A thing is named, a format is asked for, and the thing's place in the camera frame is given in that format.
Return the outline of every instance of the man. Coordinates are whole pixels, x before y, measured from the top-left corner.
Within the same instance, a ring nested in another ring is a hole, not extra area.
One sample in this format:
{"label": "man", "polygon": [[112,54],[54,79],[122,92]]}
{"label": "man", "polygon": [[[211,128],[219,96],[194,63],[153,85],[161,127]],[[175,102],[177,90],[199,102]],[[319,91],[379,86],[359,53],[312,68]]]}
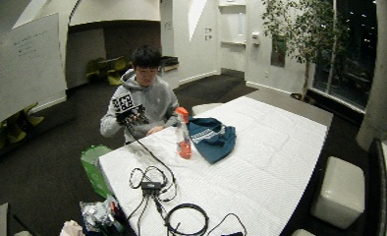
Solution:
{"label": "man", "polygon": [[116,89],[108,113],[101,119],[101,134],[105,137],[112,137],[124,126],[125,117],[116,115],[114,99],[126,93],[130,94],[133,105],[141,104],[145,108],[147,119],[147,124],[124,128],[126,142],[133,141],[132,134],[141,139],[175,123],[174,111],[179,103],[169,84],[157,76],[159,61],[161,53],[153,46],[143,45],[133,51],[132,69],[120,78],[121,86]]}

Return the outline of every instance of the black hair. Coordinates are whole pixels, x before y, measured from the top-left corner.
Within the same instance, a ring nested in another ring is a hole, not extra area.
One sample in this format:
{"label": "black hair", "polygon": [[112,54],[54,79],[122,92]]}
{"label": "black hair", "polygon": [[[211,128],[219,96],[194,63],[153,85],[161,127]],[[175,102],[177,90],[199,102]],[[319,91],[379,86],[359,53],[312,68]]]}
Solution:
{"label": "black hair", "polygon": [[161,52],[151,45],[137,47],[132,53],[132,66],[135,67],[158,67],[161,61]]}

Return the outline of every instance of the shelf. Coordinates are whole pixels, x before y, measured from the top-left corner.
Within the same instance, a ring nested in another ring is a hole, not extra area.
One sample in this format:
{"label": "shelf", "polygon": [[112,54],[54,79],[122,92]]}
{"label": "shelf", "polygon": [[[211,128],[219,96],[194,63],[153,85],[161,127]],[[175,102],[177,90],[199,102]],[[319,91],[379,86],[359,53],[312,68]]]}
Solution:
{"label": "shelf", "polygon": [[246,7],[246,4],[243,4],[243,3],[223,3],[223,4],[218,5],[219,8],[221,7],[237,7],[237,6]]}
{"label": "shelf", "polygon": [[246,42],[221,41],[221,44],[246,46]]}

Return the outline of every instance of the orange bottle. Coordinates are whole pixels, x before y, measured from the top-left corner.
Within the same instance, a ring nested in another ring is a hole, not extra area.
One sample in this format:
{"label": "orange bottle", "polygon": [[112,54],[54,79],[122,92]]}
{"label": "orange bottle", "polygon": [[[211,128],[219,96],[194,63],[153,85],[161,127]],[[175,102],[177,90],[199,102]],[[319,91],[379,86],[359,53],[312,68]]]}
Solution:
{"label": "orange bottle", "polygon": [[193,152],[187,128],[189,111],[183,107],[178,107],[175,112],[178,113],[178,127],[177,127],[178,154],[182,158],[190,159]]}

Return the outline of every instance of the gray hoodie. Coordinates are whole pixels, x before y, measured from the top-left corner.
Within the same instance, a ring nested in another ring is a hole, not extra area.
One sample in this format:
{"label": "gray hoodie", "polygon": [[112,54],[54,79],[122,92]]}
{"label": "gray hoodie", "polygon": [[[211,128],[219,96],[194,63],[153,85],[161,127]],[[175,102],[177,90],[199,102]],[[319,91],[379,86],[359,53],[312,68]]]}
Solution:
{"label": "gray hoodie", "polygon": [[[149,87],[141,86],[135,81],[135,75],[132,69],[126,71],[120,80],[122,85],[116,89],[108,113],[101,119],[101,134],[108,138],[120,130],[121,125],[116,121],[113,99],[121,94],[130,92],[134,105],[142,104],[145,107],[145,116],[150,122],[146,125],[135,126],[132,130],[134,137],[141,139],[153,127],[163,126],[167,128],[177,122],[175,109],[179,103],[169,84],[158,76]],[[133,141],[128,131],[125,131],[125,140],[128,142]]]}

